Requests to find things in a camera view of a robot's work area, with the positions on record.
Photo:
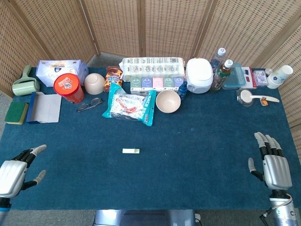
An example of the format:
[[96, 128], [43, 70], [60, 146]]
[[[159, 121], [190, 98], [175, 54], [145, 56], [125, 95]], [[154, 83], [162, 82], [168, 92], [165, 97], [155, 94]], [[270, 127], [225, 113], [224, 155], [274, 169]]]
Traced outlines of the clear water bottle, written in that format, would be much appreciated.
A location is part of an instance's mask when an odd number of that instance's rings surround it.
[[210, 60], [210, 65], [212, 67], [213, 73], [215, 73], [216, 69], [220, 66], [220, 63], [225, 59], [226, 57], [226, 49], [225, 48], [219, 48], [214, 56]]

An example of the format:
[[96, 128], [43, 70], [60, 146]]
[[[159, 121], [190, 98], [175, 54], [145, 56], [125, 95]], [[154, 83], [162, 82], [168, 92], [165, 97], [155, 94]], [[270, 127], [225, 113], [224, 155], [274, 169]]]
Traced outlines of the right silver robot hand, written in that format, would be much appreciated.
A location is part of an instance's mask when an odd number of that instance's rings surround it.
[[258, 142], [263, 164], [260, 173], [254, 166], [253, 158], [248, 159], [249, 171], [252, 175], [263, 181], [271, 190], [287, 190], [291, 188], [292, 179], [287, 159], [283, 156], [280, 144], [270, 135], [260, 132], [254, 133]]

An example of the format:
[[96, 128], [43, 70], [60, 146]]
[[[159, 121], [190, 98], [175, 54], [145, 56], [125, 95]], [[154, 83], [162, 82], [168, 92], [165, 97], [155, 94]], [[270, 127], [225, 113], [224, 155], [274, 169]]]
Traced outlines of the green yellow sponge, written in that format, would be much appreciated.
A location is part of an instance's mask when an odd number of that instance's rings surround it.
[[5, 117], [5, 123], [22, 125], [29, 105], [26, 102], [11, 102]]

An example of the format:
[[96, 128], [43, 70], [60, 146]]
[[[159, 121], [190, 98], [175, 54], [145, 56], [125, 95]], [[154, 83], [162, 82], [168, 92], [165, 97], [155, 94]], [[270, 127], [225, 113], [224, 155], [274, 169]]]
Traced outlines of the flower print paper cups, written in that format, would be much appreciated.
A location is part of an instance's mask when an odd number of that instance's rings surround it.
[[284, 81], [293, 73], [293, 68], [289, 65], [284, 65], [267, 77], [267, 87], [277, 89]]

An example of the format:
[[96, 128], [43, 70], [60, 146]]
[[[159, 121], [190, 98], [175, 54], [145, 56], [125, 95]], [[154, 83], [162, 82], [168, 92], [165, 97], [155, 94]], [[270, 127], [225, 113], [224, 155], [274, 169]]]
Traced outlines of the wicker folding screen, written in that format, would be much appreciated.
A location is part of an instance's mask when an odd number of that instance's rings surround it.
[[290, 126], [301, 123], [301, 0], [0, 0], [0, 94], [26, 64], [127, 57], [211, 58], [293, 74], [279, 87]]

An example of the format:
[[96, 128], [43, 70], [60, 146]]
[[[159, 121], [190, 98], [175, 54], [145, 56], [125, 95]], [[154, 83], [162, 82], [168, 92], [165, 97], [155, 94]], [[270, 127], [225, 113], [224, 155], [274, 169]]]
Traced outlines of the red instant noodle cup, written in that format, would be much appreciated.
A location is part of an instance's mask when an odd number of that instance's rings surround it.
[[84, 92], [77, 75], [65, 73], [60, 75], [54, 82], [54, 91], [67, 101], [78, 104], [84, 99]]

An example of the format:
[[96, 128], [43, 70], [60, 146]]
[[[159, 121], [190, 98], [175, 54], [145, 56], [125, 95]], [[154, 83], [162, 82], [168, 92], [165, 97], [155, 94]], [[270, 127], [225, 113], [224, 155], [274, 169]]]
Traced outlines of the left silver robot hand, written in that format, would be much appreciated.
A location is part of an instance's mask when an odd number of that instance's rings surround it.
[[39, 175], [26, 182], [27, 171], [37, 157], [43, 152], [47, 145], [40, 145], [35, 148], [22, 151], [11, 160], [6, 160], [0, 167], [0, 198], [14, 198], [21, 190], [26, 190], [37, 185], [44, 178], [46, 171], [42, 170]]

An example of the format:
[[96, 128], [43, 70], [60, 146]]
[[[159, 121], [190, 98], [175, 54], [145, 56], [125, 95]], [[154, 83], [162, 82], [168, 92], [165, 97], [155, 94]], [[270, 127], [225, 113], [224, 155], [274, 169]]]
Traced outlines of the purple tissue packet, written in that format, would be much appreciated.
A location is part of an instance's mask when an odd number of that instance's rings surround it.
[[183, 84], [184, 81], [185, 81], [184, 77], [175, 77], [174, 78], [174, 90], [176, 92], [179, 89], [179, 87]]
[[144, 77], [142, 78], [142, 93], [148, 94], [149, 91], [153, 89], [153, 82], [152, 78], [150, 77]]

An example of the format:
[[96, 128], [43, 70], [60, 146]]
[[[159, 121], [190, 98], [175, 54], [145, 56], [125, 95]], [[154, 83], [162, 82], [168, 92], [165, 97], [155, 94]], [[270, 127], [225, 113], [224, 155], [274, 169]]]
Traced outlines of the teal snack bag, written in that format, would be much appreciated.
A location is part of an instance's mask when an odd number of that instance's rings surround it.
[[128, 121], [141, 121], [152, 126], [156, 91], [140, 96], [126, 93], [121, 86], [112, 84], [109, 90], [108, 108], [102, 114], [105, 118], [117, 118]]

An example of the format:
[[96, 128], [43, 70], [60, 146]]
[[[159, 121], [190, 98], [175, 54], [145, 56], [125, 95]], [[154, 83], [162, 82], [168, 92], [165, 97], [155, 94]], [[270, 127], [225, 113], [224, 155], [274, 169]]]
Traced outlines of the white paper roll pack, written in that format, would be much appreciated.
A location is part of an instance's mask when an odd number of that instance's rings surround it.
[[119, 63], [122, 79], [184, 77], [184, 60], [181, 57], [127, 57]]

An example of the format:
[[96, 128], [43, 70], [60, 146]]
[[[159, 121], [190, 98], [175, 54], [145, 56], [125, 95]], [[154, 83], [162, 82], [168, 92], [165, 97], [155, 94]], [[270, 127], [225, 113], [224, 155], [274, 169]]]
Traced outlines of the white tissue pack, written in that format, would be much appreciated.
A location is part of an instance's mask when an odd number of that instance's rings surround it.
[[46, 87], [53, 87], [55, 80], [65, 73], [77, 75], [83, 85], [89, 75], [86, 62], [79, 60], [40, 60], [36, 69], [36, 76]]

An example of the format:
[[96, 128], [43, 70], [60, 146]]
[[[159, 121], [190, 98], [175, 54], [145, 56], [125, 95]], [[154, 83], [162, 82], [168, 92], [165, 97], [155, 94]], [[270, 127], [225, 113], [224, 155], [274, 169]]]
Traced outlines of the brown orange cookie packet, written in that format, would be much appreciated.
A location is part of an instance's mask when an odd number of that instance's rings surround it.
[[117, 66], [108, 66], [106, 68], [106, 76], [105, 76], [105, 83], [104, 83], [104, 92], [109, 92], [111, 84], [115, 83], [122, 86], [122, 70], [120, 67]]

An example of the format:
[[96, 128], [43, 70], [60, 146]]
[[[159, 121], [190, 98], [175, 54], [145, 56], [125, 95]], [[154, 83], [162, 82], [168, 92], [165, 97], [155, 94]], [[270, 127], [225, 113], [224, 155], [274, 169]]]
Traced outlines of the green tissue packet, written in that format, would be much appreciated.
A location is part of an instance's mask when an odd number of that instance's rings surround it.
[[130, 92], [131, 94], [139, 94], [142, 91], [141, 78], [132, 77], [130, 81]]
[[164, 78], [163, 79], [163, 89], [164, 90], [174, 90], [174, 80], [173, 78]]

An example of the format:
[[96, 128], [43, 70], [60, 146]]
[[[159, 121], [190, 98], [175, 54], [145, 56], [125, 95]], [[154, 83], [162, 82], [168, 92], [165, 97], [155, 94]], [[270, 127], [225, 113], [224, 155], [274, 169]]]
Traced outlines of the grey robot torso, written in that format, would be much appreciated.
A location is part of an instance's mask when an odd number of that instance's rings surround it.
[[97, 210], [93, 226], [196, 226], [194, 210]]

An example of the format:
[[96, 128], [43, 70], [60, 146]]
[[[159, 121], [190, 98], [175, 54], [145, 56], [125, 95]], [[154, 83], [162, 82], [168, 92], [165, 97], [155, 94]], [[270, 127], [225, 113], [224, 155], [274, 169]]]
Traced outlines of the blue spray bottle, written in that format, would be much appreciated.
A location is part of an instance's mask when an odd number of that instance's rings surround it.
[[180, 99], [183, 101], [187, 94], [187, 81], [184, 81], [182, 85], [178, 88], [177, 94], [179, 95]]

